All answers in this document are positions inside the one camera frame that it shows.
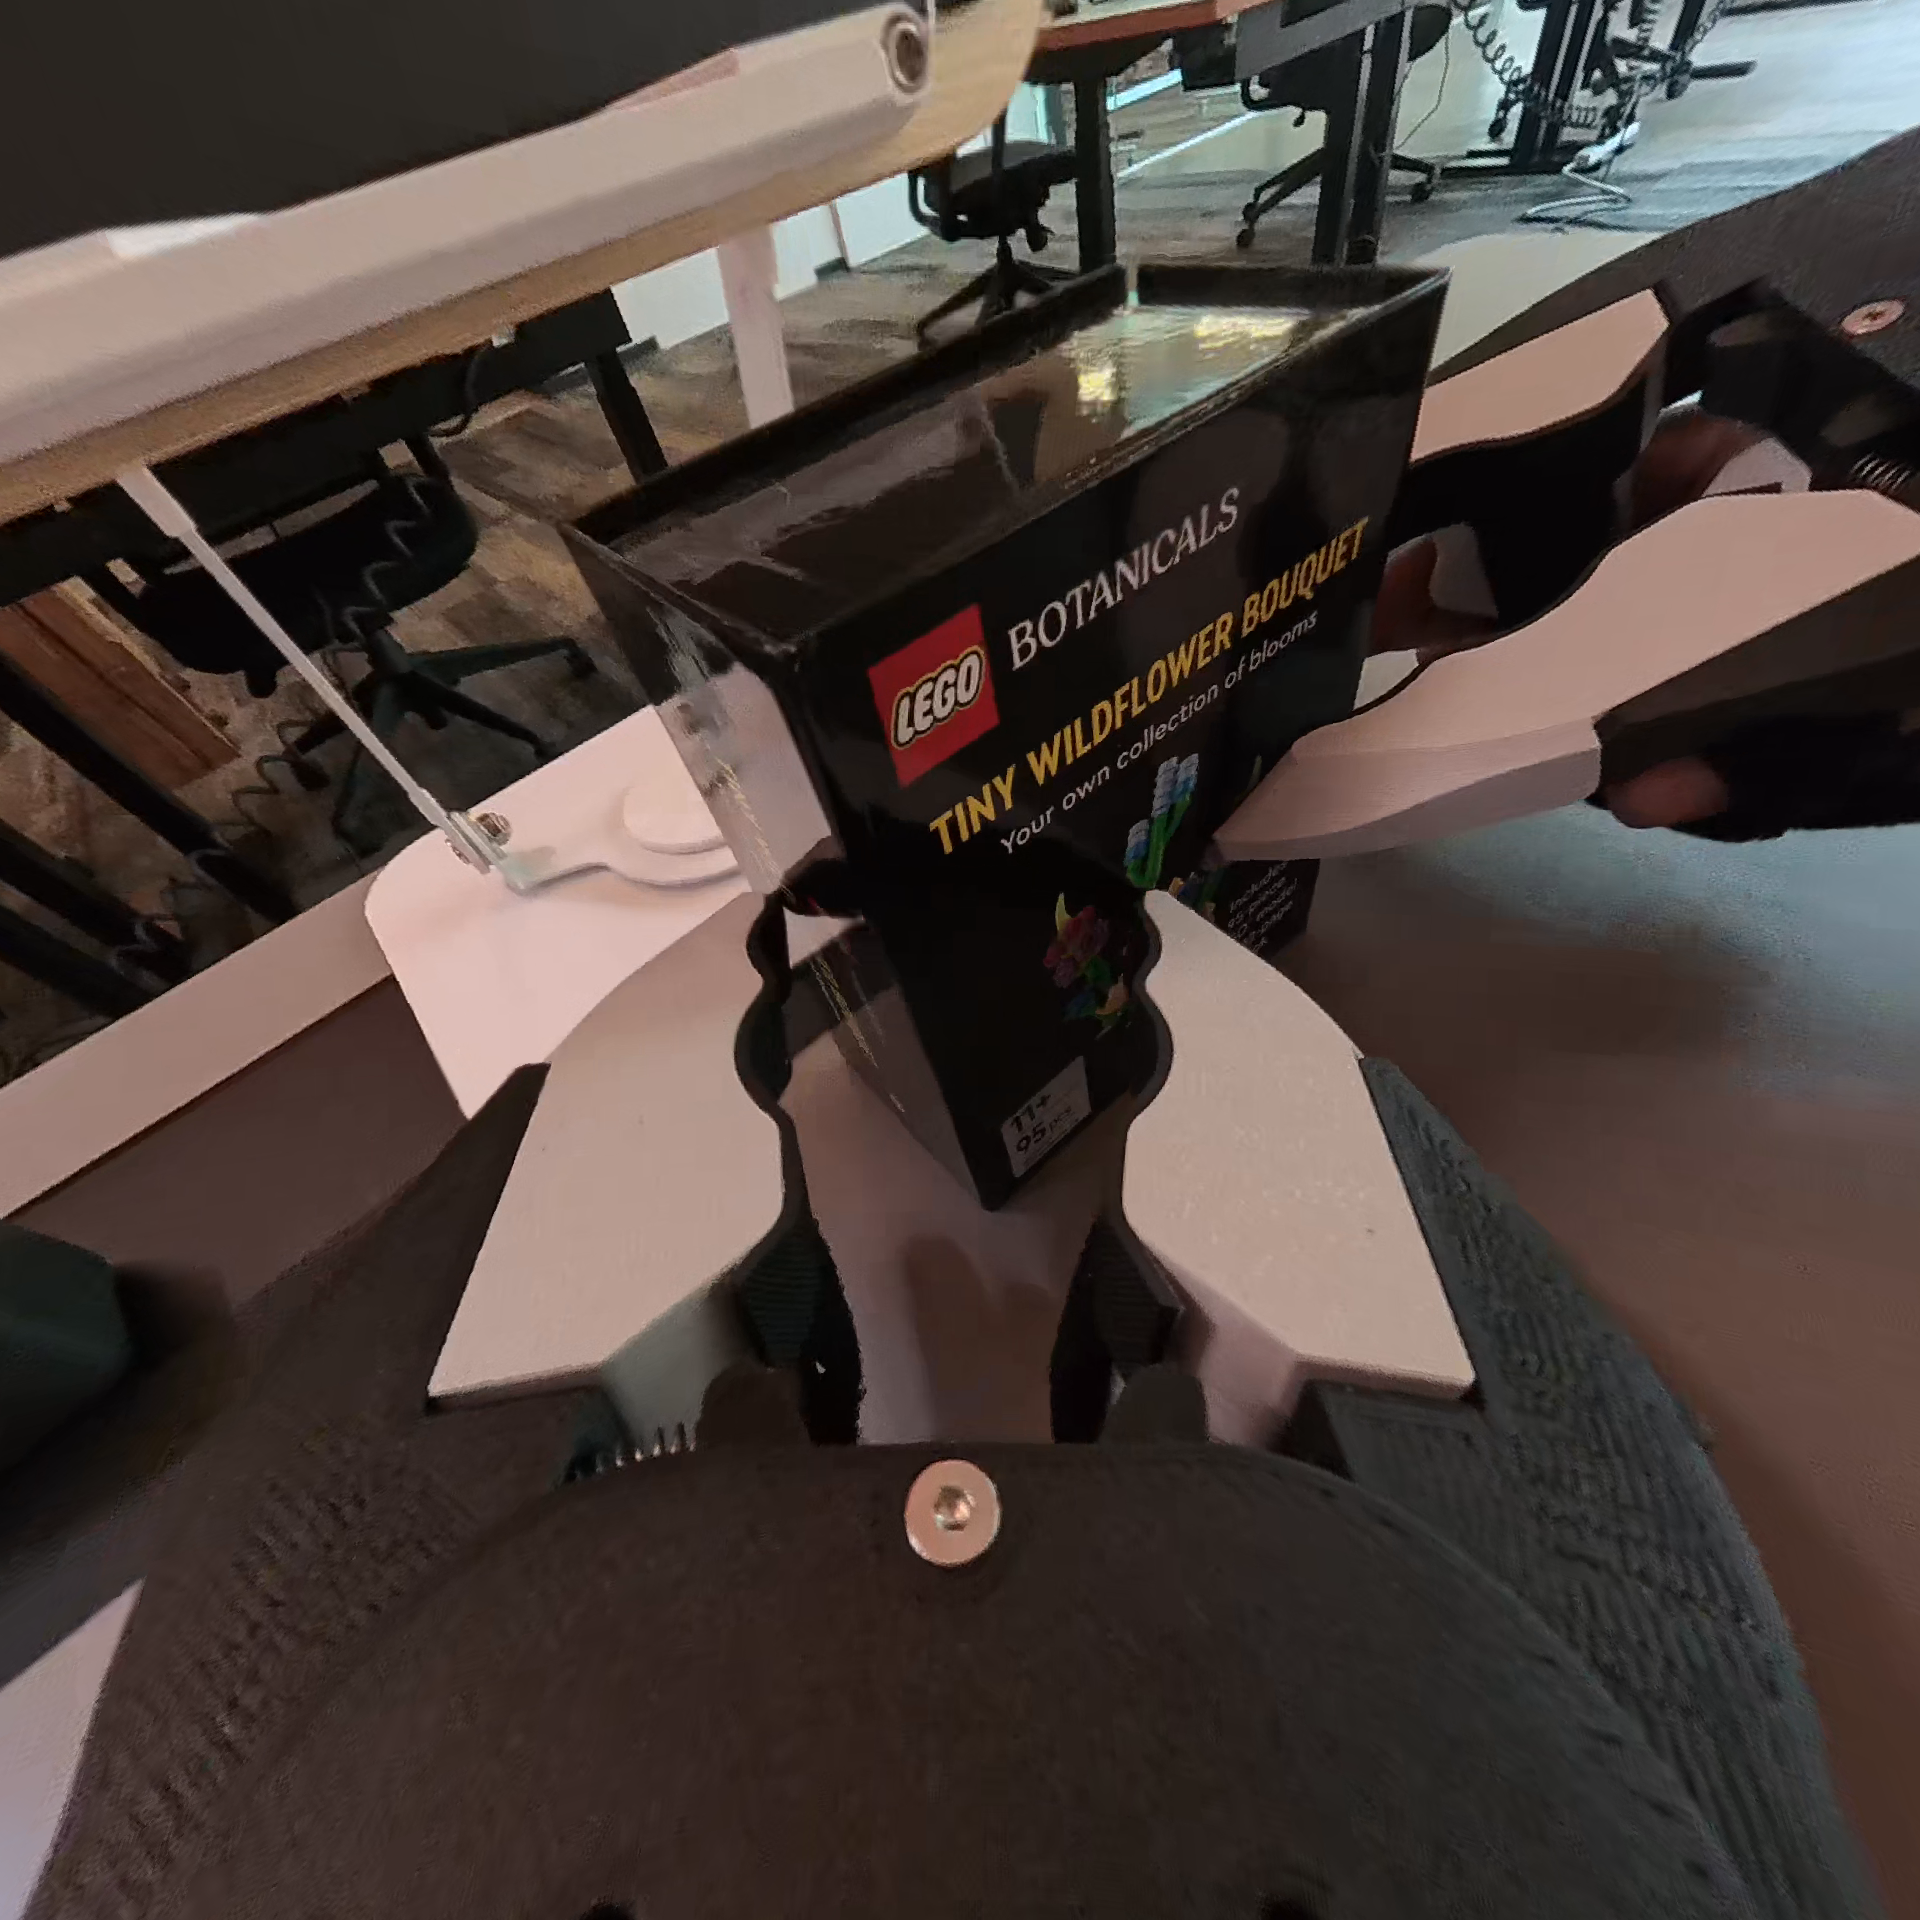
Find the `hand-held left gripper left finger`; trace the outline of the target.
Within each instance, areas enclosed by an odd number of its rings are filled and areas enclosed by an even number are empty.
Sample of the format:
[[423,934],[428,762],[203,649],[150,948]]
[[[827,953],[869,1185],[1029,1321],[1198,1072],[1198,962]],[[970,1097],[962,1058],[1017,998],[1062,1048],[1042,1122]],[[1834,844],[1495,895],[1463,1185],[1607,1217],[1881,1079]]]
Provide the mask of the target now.
[[861,1360],[782,1097],[782,905],[742,896],[613,990],[550,1057],[430,1394],[599,1386],[634,1442],[691,1442],[740,1363],[854,1442]]

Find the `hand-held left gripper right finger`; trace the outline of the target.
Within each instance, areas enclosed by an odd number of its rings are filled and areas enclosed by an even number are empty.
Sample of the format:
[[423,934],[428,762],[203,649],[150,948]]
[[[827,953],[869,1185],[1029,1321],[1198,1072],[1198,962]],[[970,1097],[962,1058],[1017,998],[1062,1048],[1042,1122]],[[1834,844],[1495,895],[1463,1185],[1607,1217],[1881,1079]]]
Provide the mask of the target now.
[[1142,1088],[1049,1358],[1049,1434],[1094,1442],[1165,1364],[1218,1442],[1278,1442],[1315,1386],[1459,1404],[1466,1338],[1366,1064],[1306,993],[1142,898]]

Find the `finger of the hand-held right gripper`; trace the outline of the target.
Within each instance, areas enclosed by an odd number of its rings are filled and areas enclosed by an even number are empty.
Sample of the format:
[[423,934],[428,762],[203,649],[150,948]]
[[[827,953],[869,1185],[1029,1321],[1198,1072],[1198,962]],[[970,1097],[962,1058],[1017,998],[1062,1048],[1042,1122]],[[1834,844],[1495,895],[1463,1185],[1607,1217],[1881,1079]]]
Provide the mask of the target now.
[[1862,490],[1706,497],[1567,600],[1310,731],[1217,831],[1226,862],[1349,858],[1574,806],[1599,722],[1908,569],[1916,511]]
[[1657,622],[1653,529],[1682,508],[1671,324],[1628,295],[1428,387],[1382,529],[1378,648]]

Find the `black glossy cardboard box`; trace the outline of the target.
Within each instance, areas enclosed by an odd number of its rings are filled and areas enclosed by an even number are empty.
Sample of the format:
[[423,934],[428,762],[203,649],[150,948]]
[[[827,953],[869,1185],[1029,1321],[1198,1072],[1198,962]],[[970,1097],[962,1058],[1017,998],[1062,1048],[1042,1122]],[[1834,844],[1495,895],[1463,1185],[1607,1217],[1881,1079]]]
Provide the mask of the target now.
[[1356,703],[1450,278],[1103,271],[563,523],[846,1051],[987,1210],[1145,1079],[1145,895]]

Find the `grey desk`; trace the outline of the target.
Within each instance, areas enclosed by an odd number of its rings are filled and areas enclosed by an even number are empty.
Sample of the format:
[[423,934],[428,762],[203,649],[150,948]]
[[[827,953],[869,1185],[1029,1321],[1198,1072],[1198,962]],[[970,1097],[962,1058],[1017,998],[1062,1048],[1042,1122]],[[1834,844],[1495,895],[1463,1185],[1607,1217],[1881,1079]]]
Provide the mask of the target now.
[[[357,882],[5,1088],[5,1201],[123,1271],[134,1363],[5,1476],[5,1916],[153,1507],[278,1281],[460,1122]],[[1588,807],[1337,862],[1286,972],[1399,1065],[1714,1441],[1889,1916],[1916,1916],[1916,831]]]

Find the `person's right hand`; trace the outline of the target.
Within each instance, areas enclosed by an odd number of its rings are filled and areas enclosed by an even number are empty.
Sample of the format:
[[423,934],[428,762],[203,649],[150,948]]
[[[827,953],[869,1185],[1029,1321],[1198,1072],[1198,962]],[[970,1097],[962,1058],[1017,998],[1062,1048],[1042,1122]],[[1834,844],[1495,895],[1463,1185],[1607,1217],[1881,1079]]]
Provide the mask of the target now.
[[1626,827],[1729,846],[1914,825],[1918,715],[1906,710],[1755,722],[1605,782],[1588,802]]

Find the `black office chair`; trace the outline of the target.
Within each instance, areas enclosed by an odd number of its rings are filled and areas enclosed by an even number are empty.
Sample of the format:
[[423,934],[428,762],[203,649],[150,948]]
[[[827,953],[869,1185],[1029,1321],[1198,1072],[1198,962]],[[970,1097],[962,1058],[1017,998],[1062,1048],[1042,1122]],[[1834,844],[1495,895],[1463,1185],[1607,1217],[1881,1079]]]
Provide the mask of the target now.
[[993,265],[956,295],[933,307],[917,327],[921,350],[935,346],[941,324],[972,307],[974,327],[995,323],[1023,298],[1047,298],[1076,279],[1074,271],[1049,268],[1015,256],[1015,239],[1038,256],[1049,247],[1042,211],[1057,185],[1074,179],[1070,150],[1045,142],[1009,139],[997,122],[990,147],[954,154],[906,177],[907,211],[946,244],[962,240],[995,242]]
[[[230,569],[303,656],[357,651],[363,658],[363,674],[347,696],[379,743],[391,745],[401,720],[414,715],[430,730],[469,722],[543,758],[540,734],[474,699],[465,684],[547,656],[587,679],[597,665],[580,642],[540,638],[411,654],[394,631],[398,614],[453,585],[475,559],[477,521],[437,449],[471,422],[474,407],[467,407],[455,423],[407,436],[410,471],[388,467],[378,451],[366,456],[350,484],[318,497],[327,508],[323,519],[275,534],[230,559]],[[133,572],[134,588],[107,569],[89,584],[175,665],[239,679],[259,699],[275,692],[284,658],[203,568],[133,561]]]

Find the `black board on white stand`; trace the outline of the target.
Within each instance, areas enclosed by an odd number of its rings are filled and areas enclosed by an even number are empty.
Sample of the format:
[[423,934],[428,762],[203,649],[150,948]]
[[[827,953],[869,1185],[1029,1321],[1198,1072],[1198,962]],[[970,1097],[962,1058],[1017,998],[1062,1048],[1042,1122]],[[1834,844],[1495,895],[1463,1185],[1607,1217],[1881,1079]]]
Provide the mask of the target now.
[[275,649],[121,611],[186,556],[117,484],[153,471],[257,561],[295,527],[366,588],[433,595],[477,539],[388,447],[582,369],[634,471],[659,454],[618,360],[642,271],[757,244],[1006,108],[1039,4],[5,4],[5,722],[180,855],[222,912],[289,922],[254,840],[268,710],[145,736],[133,654],[269,699]]

